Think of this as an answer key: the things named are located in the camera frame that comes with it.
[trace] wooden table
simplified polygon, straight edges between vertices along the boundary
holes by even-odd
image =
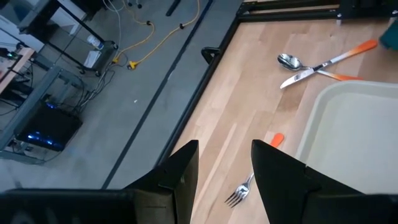
[[[14,68],[12,71],[8,73],[8,75],[0,82],[0,93],[4,91],[4,89],[10,84],[12,79],[17,75],[16,72],[18,72],[24,65],[25,63],[30,59],[30,57],[33,55],[35,51],[30,48],[23,48],[20,49],[18,52],[19,55],[21,55],[21,59],[15,64]],[[6,60],[4,59],[3,62],[0,63],[0,79],[3,78],[7,74],[7,72],[10,70],[12,65],[15,63],[14,60]]]
[[[337,26],[335,20],[240,25],[175,147],[199,140],[192,224],[267,223],[255,181],[243,203],[233,209],[224,204],[252,172],[251,141],[269,142],[275,133],[284,133],[279,149],[294,156],[315,98],[336,82],[315,75],[280,90],[294,72],[281,68],[276,56],[285,52],[306,65],[317,65],[378,39],[387,25],[386,21],[352,21]],[[398,83],[398,52],[379,46],[327,70]]]

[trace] silver knife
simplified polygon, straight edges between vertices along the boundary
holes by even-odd
[[[340,55],[340,56],[337,56],[337,57],[335,57],[335,58],[333,58],[333,59],[331,59],[331,60],[329,60],[329,61],[327,61],[327,62],[323,62],[322,64],[320,64],[320,65],[318,65],[318,66],[316,66],[316,67],[309,68],[309,69],[307,69],[307,70],[304,71],[304,72],[300,72],[300,73],[298,73],[298,74],[296,74],[296,75],[294,75],[294,76],[288,78],[286,81],[284,81],[284,82],[281,84],[280,88],[281,88],[281,89],[282,89],[282,88],[285,88],[285,87],[287,87],[288,85],[291,85],[291,84],[296,83],[296,82],[298,82],[298,81],[300,81],[300,80],[303,80],[304,78],[309,77],[310,75],[316,73],[318,70],[320,70],[320,69],[322,69],[322,68],[325,68],[326,66],[332,65],[332,64],[334,64],[334,63],[336,63],[336,62],[339,62],[339,61],[341,61],[341,60],[343,60],[343,59],[346,59],[346,58],[348,58],[348,57],[354,56],[354,55],[356,55],[356,54],[365,52],[365,51],[367,51],[367,50],[370,50],[370,49],[372,49],[372,48],[375,48],[376,46],[377,46],[377,41],[376,41],[376,40],[368,40],[368,41],[365,41],[365,42],[362,43],[361,45],[359,45],[359,46],[353,48],[352,50],[350,50],[350,51],[348,51],[348,52],[346,52],[346,53],[344,53],[344,54],[342,54],[342,55]]]

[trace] silver spoon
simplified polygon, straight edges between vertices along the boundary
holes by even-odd
[[[293,55],[288,55],[288,54],[280,54],[278,55],[278,62],[286,69],[290,71],[298,71],[298,70],[306,70],[309,69],[310,67],[306,67],[303,65],[303,63],[297,58],[294,57]],[[318,73],[321,73],[322,75],[326,75],[328,77],[335,78],[340,81],[345,81],[345,80],[363,80],[362,78],[359,77],[352,77],[348,75],[339,75],[339,74],[334,74],[330,72],[326,72],[323,70],[318,70]]]

